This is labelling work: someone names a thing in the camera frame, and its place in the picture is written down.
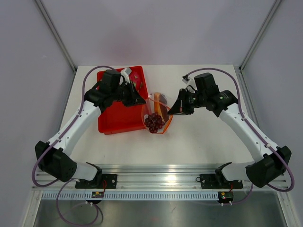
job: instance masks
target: gray wall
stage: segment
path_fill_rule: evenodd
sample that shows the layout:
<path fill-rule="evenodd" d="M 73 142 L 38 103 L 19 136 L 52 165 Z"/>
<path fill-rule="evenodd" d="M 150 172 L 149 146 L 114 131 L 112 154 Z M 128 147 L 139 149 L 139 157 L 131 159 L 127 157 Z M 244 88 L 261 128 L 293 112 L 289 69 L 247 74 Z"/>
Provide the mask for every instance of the gray wall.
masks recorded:
<path fill-rule="evenodd" d="M 240 64 L 274 0 L 44 0 L 77 65 Z"/>
<path fill-rule="evenodd" d="M 0 222 L 20 224 L 35 144 L 58 128 L 72 72 L 32 0 L 0 3 Z"/>
<path fill-rule="evenodd" d="M 288 145 L 295 176 L 291 192 L 303 217 L 303 1 L 284 1 L 245 71 L 262 129 Z"/>

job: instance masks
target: red tray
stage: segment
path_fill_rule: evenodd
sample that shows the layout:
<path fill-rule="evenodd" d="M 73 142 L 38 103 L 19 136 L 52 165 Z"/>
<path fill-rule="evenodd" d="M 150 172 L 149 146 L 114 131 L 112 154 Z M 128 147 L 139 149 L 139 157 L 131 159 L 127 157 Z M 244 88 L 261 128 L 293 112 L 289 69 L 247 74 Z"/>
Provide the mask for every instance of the red tray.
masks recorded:
<path fill-rule="evenodd" d="M 147 99 L 148 93 L 142 67 L 133 66 L 130 67 L 130 69 L 132 72 L 136 72 L 139 75 L 142 81 L 142 87 L 139 90 L 139 94 L 143 99 Z M 97 81 L 102 79 L 103 73 L 104 71 L 97 73 Z M 105 135 L 112 135 L 145 129 L 141 119 L 141 110 L 142 105 L 125 107 L 121 102 L 114 102 L 98 118 L 98 130 L 100 133 L 104 133 Z"/>

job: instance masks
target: white tabletop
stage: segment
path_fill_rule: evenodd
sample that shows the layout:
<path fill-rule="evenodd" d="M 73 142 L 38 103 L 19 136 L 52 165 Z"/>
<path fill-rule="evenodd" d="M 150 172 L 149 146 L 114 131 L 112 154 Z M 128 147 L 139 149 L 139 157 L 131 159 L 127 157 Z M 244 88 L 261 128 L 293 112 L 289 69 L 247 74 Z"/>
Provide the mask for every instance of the white tabletop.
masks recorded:
<path fill-rule="evenodd" d="M 182 76 L 192 70 L 214 67 L 225 70 L 236 78 L 232 65 L 146 65 L 142 67 L 148 92 L 164 93 L 172 102 L 176 100 L 179 89 L 185 87 L 181 81 Z M 81 100 L 83 78 L 92 68 L 93 66 L 78 67 L 62 126 L 77 110 Z M 102 70 L 91 73 L 86 82 L 86 90 L 96 83 L 97 72 Z M 216 71 L 211 73 L 220 90 L 227 89 L 236 94 L 235 86 L 228 76 Z M 247 148 L 229 126 L 205 108 L 195 109 L 195 113 L 189 116 L 174 116 L 164 135 L 139 130 L 106 136 L 99 133 L 96 121 L 78 141 L 71 158 L 75 161 L 94 164 L 122 165 L 221 164 L 252 161 Z"/>

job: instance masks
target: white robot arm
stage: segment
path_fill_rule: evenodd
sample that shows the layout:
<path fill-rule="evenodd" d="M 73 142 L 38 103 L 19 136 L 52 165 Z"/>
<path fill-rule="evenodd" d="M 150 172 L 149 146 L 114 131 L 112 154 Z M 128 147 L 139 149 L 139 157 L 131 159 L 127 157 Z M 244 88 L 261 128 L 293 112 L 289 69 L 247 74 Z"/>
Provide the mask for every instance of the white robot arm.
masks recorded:
<path fill-rule="evenodd" d="M 257 187 L 263 187 L 285 172 L 284 163 L 288 164 L 291 151 L 286 146 L 280 148 L 247 114 L 242 113 L 238 99 L 230 91 L 220 92 L 212 74 L 204 73 L 196 76 L 194 80 L 186 75 L 183 81 L 187 83 L 187 88 L 180 89 L 169 114 L 188 115 L 194 113 L 194 108 L 206 107 L 232 128 L 254 159 L 251 163 L 226 163 L 216 169 L 216 180 L 219 183 L 250 180 Z"/>
<path fill-rule="evenodd" d="M 63 182 L 74 178 L 99 184 L 101 169 L 93 164 L 74 162 L 69 156 L 90 124 L 117 101 L 126 107 L 146 103 L 127 75 L 116 70 L 106 70 L 102 80 L 85 93 L 84 102 L 65 126 L 46 143 L 40 141 L 36 144 L 39 168 Z"/>

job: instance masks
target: bunch of grapes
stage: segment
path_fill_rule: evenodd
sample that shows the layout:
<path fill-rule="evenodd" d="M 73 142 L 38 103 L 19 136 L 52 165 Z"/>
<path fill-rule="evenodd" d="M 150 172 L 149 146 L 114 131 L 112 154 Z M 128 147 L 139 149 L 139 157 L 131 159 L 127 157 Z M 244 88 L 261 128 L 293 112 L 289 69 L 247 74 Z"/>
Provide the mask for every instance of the bunch of grapes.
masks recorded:
<path fill-rule="evenodd" d="M 151 133 L 157 133 L 158 129 L 161 129 L 163 125 L 165 125 L 165 122 L 160 115 L 157 113 L 152 113 L 145 119 L 144 124 L 147 128 L 149 128 Z"/>

